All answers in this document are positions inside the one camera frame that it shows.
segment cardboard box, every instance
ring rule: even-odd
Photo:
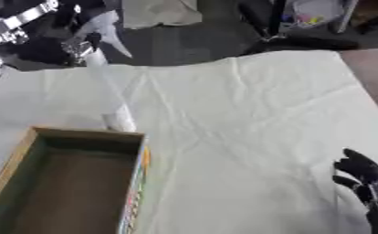
[[[0,234],[131,233],[143,135],[32,128],[0,173]]]

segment wrinkled fabric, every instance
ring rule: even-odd
[[[184,26],[202,21],[197,0],[123,0],[124,27]]]
[[[370,233],[361,202],[331,176],[346,147],[378,163],[378,107],[337,53],[104,73],[152,151],[136,233]],[[125,104],[103,75],[8,70],[0,168],[31,124],[103,128],[101,115]]]

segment chair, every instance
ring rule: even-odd
[[[327,50],[348,50],[359,47],[357,42],[348,40],[291,36],[281,33],[279,30],[287,0],[275,0],[273,5],[268,0],[265,0],[263,5],[257,5],[257,1],[259,0],[243,2],[238,5],[241,16],[261,36],[261,39],[246,50],[244,55],[276,50],[278,47]],[[270,16],[263,16],[267,12],[270,13]]]

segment black glove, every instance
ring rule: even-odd
[[[369,208],[367,219],[373,234],[378,234],[378,164],[368,157],[350,149],[345,149],[346,158],[336,162],[337,170],[348,173],[358,181],[335,175],[335,183],[351,189],[363,204]]]

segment chair leg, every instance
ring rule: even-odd
[[[288,36],[281,42],[294,47],[326,49],[326,50],[351,50],[357,49],[360,45],[349,40],[323,39],[316,37]]]

